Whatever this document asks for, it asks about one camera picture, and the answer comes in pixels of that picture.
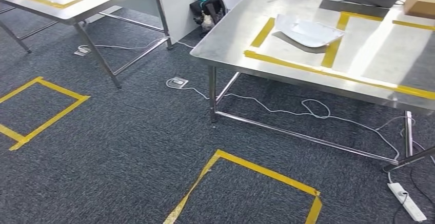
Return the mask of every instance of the floor marking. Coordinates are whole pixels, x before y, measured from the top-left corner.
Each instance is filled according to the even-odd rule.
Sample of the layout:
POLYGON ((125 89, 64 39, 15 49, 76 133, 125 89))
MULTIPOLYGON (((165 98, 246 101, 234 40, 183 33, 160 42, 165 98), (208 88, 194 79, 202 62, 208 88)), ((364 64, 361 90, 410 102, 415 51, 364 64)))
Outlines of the floor marking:
POLYGON ((168 217, 166 218, 166 220, 163 222, 163 224, 174 224, 176 219, 178 218, 178 216, 181 214, 184 205, 186 204, 190 193, 193 191, 193 189, 198 185, 198 183, 201 181, 201 179, 204 177, 204 175, 209 172, 210 168, 216 163, 216 161, 219 158, 223 158, 226 159, 228 161, 234 162, 236 164, 239 164, 241 166, 244 166, 246 168, 249 168, 251 170, 257 171, 261 174, 267 175, 273 179, 279 180, 285 184, 288 184, 289 186, 295 187, 301 191, 304 191, 312 196, 314 196, 314 201, 313 204, 311 206, 311 209, 308 213, 307 219, 305 221, 305 224, 315 224, 315 222, 317 221, 317 217, 319 216, 320 210, 322 208, 322 202, 320 201, 319 195, 320 192, 317 191, 316 189, 307 186, 297 180, 291 179, 287 176, 284 176, 282 174, 279 174, 277 172, 274 172, 272 170, 263 168, 259 165, 253 164, 249 161, 246 161, 244 159, 241 159, 239 157, 236 157, 234 155, 231 155, 229 153, 226 153, 224 151, 221 150, 216 150, 215 154, 208 160, 207 164, 204 166, 204 168, 202 169, 200 175, 198 176, 197 180, 195 181, 195 183, 192 185, 192 187, 190 188, 190 190, 187 192, 187 194, 182 198, 182 200, 180 201, 180 203, 174 208, 174 210, 168 215, 168 217))
POLYGON ((66 114, 71 112, 73 109, 75 109, 77 106, 79 106, 84 101, 86 101, 88 98, 90 98, 90 96, 80 95, 78 93, 72 92, 72 91, 70 91, 68 89, 65 89, 65 88, 63 88, 61 86, 58 86, 56 84, 47 82, 47 81, 43 80, 42 77, 37 77, 37 78, 27 82, 26 84, 22 85, 21 87, 15 89, 14 91, 10 92, 9 94, 6 94, 2 98, 0 98, 0 104, 3 103, 4 101, 10 99, 14 95, 20 93, 21 91, 25 90, 26 88, 30 87, 31 85, 33 85, 35 83, 39 83, 39 84, 41 84, 43 86, 46 86, 46 87, 48 87, 50 89, 53 89, 53 90, 55 90, 57 92, 60 92, 60 93, 64 94, 64 95, 73 97, 73 98, 77 99, 77 101, 74 102, 73 104, 71 104, 65 110, 61 111, 59 114, 57 114, 54 117, 52 117, 51 119, 49 119, 47 122, 45 122, 41 126, 39 126, 37 129, 35 129, 32 132, 30 132, 26 136, 18 134, 17 132, 13 131, 12 129, 9 129, 6 126, 0 124, 0 133, 3 133, 5 135, 7 135, 8 137, 10 137, 10 138, 12 138, 12 139, 17 141, 16 144, 14 144, 11 148, 9 148, 10 151, 14 151, 14 150, 19 149, 25 143, 29 142, 33 137, 35 137, 38 134, 40 134, 47 127, 51 126, 53 123, 55 123, 56 121, 61 119, 63 116, 65 116, 66 114))

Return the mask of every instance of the black bag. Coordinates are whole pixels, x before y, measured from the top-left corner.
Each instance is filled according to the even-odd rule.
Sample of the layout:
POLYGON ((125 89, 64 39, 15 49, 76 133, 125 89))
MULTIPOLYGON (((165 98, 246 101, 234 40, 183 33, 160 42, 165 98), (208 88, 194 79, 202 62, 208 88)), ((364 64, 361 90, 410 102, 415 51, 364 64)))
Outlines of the black bag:
MULTIPOLYGON (((227 13, 223 0, 197 0, 190 4, 190 10, 195 17, 202 17, 202 12, 206 15, 211 15, 214 23, 218 23, 227 13)), ((202 20, 195 19, 197 24, 201 24, 202 20)))
POLYGON ((204 37, 226 14, 224 0, 197 0, 190 4, 193 20, 202 26, 204 37))

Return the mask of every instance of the power strip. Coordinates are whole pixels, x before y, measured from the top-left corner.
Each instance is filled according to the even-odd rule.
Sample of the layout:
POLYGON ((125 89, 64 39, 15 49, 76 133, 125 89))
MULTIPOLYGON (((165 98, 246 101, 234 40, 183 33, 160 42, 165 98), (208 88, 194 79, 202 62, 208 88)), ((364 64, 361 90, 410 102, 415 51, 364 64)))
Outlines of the power strip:
POLYGON ((427 220, 416 203, 409 197, 408 192, 399 183, 387 183, 387 185, 414 221, 427 220))

